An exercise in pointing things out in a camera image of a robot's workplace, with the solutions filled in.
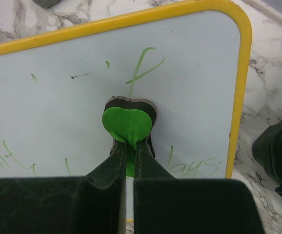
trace yellow border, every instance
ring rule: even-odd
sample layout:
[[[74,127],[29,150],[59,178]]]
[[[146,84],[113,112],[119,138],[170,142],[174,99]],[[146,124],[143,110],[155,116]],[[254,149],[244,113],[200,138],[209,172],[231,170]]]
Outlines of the yellow border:
[[[226,177],[231,178],[237,146],[238,130],[240,126],[240,118],[242,114],[244,90],[246,85],[246,77],[248,72],[250,48],[252,41],[252,29],[250,21],[245,12],[233,2],[228,0],[186,0],[177,3],[172,3],[121,16],[111,17],[108,19],[102,19],[91,23],[60,29],[54,32],[40,34],[11,42],[1,43],[0,55],[49,45],[65,40],[76,39],[79,37],[89,36],[97,33],[107,32],[110,30],[116,30],[138,24],[148,23],[152,21],[163,20],[200,11],[211,10],[219,11],[230,16],[236,22],[240,31],[241,38],[238,58],[237,80],[235,87],[235,99],[231,124],[231,134],[226,164]]]

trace gray object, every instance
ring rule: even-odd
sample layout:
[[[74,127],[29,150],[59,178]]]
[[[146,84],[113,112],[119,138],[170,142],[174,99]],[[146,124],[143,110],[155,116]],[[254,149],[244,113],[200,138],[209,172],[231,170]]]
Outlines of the gray object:
[[[51,6],[58,4],[61,0],[33,0],[33,2],[42,8],[48,9]]]

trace green fabric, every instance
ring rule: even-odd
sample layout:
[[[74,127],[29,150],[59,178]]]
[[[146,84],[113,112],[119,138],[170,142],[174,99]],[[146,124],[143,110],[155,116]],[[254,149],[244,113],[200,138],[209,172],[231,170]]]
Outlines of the green fabric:
[[[145,139],[151,132],[151,118],[141,110],[126,110],[112,107],[104,111],[103,126],[111,136],[120,142],[130,144],[127,155],[127,176],[134,177],[135,150],[138,141]]]

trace whiteboard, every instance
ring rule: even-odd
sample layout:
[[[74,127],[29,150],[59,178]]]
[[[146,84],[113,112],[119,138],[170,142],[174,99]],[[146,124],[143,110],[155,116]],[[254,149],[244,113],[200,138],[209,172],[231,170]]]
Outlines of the whiteboard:
[[[157,161],[178,178],[225,177],[239,47],[233,19],[204,11],[1,55],[0,177],[83,176],[103,162],[105,103],[128,95],[146,48],[138,75],[161,64],[132,98],[158,108]]]

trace marble countertop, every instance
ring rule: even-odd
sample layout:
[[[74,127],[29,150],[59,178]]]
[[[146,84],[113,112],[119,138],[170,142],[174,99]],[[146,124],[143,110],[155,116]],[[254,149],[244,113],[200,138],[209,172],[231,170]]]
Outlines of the marble countertop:
[[[32,0],[0,0],[0,43],[171,2],[62,0],[45,10]],[[251,151],[253,141],[282,119],[282,26],[242,1],[234,2],[250,18],[253,44],[233,178],[252,191],[266,233],[282,234],[282,198]]]

